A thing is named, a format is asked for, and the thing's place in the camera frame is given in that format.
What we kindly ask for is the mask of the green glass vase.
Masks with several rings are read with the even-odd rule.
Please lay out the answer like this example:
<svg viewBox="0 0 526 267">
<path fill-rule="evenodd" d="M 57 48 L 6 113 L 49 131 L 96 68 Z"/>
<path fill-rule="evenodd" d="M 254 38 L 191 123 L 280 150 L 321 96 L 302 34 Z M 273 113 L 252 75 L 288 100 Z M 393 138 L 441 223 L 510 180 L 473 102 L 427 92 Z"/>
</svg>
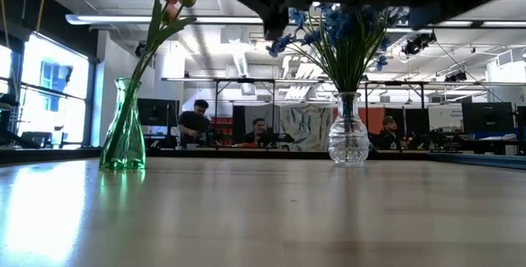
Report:
<svg viewBox="0 0 526 267">
<path fill-rule="evenodd" d="M 140 82 L 131 78 L 115 80 L 117 88 L 113 119 L 99 158 L 101 171 L 145 169 L 145 142 L 138 111 Z"/>
</svg>

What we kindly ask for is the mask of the clear cut-glass vase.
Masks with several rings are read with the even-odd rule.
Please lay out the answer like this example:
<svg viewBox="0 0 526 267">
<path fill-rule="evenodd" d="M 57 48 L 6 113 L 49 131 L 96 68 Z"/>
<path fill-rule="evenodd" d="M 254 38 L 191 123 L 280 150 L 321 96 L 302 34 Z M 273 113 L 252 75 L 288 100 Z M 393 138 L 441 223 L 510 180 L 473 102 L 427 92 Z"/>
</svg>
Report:
<svg viewBox="0 0 526 267">
<path fill-rule="evenodd" d="M 337 115 L 330 126 L 328 151 L 334 162 L 341 167 L 360 168 L 369 154 L 369 136 L 359 117 L 356 92 L 335 95 Z"/>
</svg>

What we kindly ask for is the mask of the blue artificial flower spray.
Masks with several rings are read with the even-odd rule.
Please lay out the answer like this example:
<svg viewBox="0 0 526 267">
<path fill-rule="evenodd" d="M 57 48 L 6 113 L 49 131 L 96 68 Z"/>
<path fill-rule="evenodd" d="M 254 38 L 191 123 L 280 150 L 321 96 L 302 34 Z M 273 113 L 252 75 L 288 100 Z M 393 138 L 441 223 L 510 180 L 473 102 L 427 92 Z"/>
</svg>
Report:
<svg viewBox="0 0 526 267">
<path fill-rule="evenodd" d="M 329 9 L 321 8 L 320 15 L 314 16 L 309 11 L 290 8 L 288 16 L 295 24 L 295 29 L 286 48 L 292 49 L 318 66 L 333 82 L 335 88 L 341 91 L 337 82 L 335 39 L 330 36 L 331 27 L 325 19 L 328 11 Z"/>
<path fill-rule="evenodd" d="M 355 92 L 369 54 L 367 23 L 361 12 L 333 12 L 325 24 L 327 74 L 338 92 Z"/>
<path fill-rule="evenodd" d="M 273 58 L 278 57 L 286 49 L 292 50 L 310 63 L 318 66 L 335 84 L 339 92 L 344 92 L 346 85 L 341 80 L 339 66 L 336 62 L 335 52 L 326 43 L 319 31 L 311 32 L 304 39 L 298 39 L 292 34 L 277 38 L 266 50 Z"/>
<path fill-rule="evenodd" d="M 408 7 L 364 6 L 353 14 L 352 34 L 348 39 L 350 73 L 346 90 L 355 92 L 365 70 L 371 65 L 381 70 L 387 65 L 386 57 L 378 55 L 390 45 L 387 30 L 408 21 Z"/>
</svg>

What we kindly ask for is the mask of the black overhead truss beam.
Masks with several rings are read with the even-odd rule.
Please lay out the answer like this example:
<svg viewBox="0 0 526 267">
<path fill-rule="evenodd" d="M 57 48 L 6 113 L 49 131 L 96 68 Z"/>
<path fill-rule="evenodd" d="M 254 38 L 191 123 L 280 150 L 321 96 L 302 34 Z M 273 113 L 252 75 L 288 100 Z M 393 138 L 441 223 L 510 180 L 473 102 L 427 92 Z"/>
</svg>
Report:
<svg viewBox="0 0 526 267">
<path fill-rule="evenodd" d="M 238 84 L 243 83 L 271 83 L 278 85 L 319 85 L 319 84 L 334 84 L 329 80 L 304 80 L 304 79 L 266 79 L 266 78 L 202 78 L 202 77 L 183 77 L 183 78 L 161 78 L 161 81 L 170 82 L 233 82 Z M 526 83 L 519 82 L 439 82 L 439 81 L 359 81 L 359 85 L 387 85 L 387 86 L 402 86 L 402 85 L 432 85 L 432 86 L 491 86 L 491 87 L 511 87 L 511 86 L 526 86 Z"/>
</svg>

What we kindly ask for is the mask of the white crumpled sheet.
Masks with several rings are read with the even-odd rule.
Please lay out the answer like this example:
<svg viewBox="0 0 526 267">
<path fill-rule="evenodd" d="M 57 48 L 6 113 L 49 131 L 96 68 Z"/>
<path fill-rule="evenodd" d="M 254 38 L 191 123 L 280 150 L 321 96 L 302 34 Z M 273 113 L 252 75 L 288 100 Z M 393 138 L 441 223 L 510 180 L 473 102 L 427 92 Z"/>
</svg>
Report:
<svg viewBox="0 0 526 267">
<path fill-rule="evenodd" d="M 289 134 L 294 152 L 326 152 L 329 129 L 334 121 L 333 108 L 328 105 L 298 104 L 280 107 L 279 128 Z"/>
</svg>

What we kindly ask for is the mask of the red cabinet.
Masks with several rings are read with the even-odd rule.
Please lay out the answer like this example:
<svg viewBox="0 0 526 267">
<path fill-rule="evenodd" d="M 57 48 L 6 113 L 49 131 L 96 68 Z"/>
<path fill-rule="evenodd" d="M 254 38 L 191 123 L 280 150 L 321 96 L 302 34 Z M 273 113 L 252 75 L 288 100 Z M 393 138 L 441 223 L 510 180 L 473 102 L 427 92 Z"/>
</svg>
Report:
<svg viewBox="0 0 526 267">
<path fill-rule="evenodd" d="M 215 134 L 215 141 L 220 145 L 233 144 L 233 119 L 231 117 L 213 117 L 210 127 Z"/>
</svg>

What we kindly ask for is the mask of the long fluorescent ceiling light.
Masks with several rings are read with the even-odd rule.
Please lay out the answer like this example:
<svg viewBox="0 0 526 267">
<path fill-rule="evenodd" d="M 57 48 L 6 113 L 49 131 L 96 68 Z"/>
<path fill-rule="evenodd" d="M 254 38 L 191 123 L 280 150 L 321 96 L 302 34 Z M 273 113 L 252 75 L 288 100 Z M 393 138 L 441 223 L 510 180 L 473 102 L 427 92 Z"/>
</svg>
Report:
<svg viewBox="0 0 526 267">
<path fill-rule="evenodd" d="M 408 25 L 399 23 L 389 28 L 388 33 L 431 33 L 433 30 L 526 30 L 526 21 L 443 21 L 414 30 Z"/>
<path fill-rule="evenodd" d="M 144 25 L 151 21 L 150 16 L 126 15 L 65 15 L 71 25 Z M 263 20 L 254 16 L 195 16 L 196 23 L 202 25 L 262 25 Z"/>
</svg>

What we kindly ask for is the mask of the white sign board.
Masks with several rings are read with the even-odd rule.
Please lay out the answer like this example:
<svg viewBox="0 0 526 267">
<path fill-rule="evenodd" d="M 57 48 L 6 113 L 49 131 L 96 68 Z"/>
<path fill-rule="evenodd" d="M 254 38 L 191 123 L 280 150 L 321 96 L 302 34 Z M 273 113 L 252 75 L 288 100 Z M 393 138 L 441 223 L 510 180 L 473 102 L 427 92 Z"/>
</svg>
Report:
<svg viewBox="0 0 526 267">
<path fill-rule="evenodd" d="M 430 130 L 452 132 L 464 129 L 462 107 L 459 105 L 432 105 L 427 111 Z"/>
</svg>

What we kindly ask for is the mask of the black computer monitor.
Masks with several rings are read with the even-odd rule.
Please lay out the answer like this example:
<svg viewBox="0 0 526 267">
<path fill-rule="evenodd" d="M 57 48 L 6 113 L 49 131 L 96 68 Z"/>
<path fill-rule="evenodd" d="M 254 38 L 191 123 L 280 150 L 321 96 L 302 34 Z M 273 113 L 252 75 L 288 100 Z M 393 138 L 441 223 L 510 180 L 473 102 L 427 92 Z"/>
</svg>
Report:
<svg viewBox="0 0 526 267">
<path fill-rule="evenodd" d="M 503 133 L 514 130 L 511 103 L 464 103 L 462 114 L 466 133 Z"/>
<path fill-rule="evenodd" d="M 138 99 L 137 105 L 142 126 L 175 127 L 178 124 L 177 100 Z"/>
</svg>

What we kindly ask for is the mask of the orange wall panel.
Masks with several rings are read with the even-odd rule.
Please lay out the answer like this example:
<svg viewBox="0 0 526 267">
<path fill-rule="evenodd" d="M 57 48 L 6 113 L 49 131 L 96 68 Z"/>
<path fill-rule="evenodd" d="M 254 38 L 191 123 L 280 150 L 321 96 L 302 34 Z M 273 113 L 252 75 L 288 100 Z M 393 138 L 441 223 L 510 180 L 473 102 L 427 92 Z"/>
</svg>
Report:
<svg viewBox="0 0 526 267">
<path fill-rule="evenodd" d="M 382 122 L 385 118 L 385 110 L 383 108 L 359 108 L 358 114 L 369 133 L 379 134 L 381 132 L 383 128 Z"/>
</svg>

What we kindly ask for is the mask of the person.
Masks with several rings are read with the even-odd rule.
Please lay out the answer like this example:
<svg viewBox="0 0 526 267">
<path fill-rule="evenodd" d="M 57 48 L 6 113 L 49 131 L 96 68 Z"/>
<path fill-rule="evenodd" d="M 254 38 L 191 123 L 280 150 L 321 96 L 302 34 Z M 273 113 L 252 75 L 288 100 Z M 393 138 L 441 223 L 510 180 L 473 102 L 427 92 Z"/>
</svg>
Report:
<svg viewBox="0 0 526 267">
<path fill-rule="evenodd" d="M 278 143 L 292 144 L 294 139 L 286 133 L 271 132 L 263 118 L 252 122 L 252 131 L 245 134 L 242 146 L 249 148 L 275 148 Z"/>
<path fill-rule="evenodd" d="M 178 118 L 181 147 L 202 144 L 210 127 L 210 120 L 205 116 L 209 104 L 203 99 L 194 101 L 193 109 L 184 111 Z"/>
<path fill-rule="evenodd" d="M 373 137 L 373 146 L 377 150 L 402 150 L 402 141 L 397 134 L 398 125 L 391 116 L 382 120 L 382 128 L 378 135 Z"/>
</svg>

